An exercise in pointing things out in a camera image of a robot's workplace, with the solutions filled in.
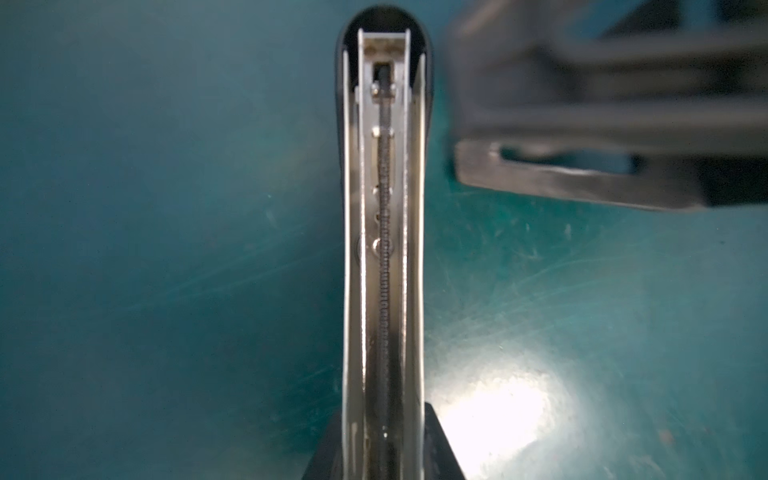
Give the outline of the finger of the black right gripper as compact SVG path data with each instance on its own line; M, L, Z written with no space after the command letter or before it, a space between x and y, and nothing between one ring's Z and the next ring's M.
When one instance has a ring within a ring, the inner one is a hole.
M767 140L763 1L475 1L446 51L461 140Z
M493 142L461 141L454 148L457 179L519 195L652 211L691 211L765 205L767 160L638 159L630 173L505 160Z

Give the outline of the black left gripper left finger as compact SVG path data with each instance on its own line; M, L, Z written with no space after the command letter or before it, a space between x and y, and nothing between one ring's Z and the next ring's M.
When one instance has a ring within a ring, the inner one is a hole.
M312 455L302 480L342 480L342 411L329 419L324 434Z

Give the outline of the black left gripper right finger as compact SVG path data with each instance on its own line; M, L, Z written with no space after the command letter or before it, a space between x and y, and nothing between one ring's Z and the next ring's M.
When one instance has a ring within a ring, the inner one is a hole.
M429 403L424 404L424 479L466 479L437 414Z

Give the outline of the beige black stapler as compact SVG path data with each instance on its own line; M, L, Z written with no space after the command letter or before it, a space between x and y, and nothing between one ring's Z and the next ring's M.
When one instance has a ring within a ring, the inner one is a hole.
M431 42L406 10L374 5L342 29L335 66L345 239L340 475L422 479Z

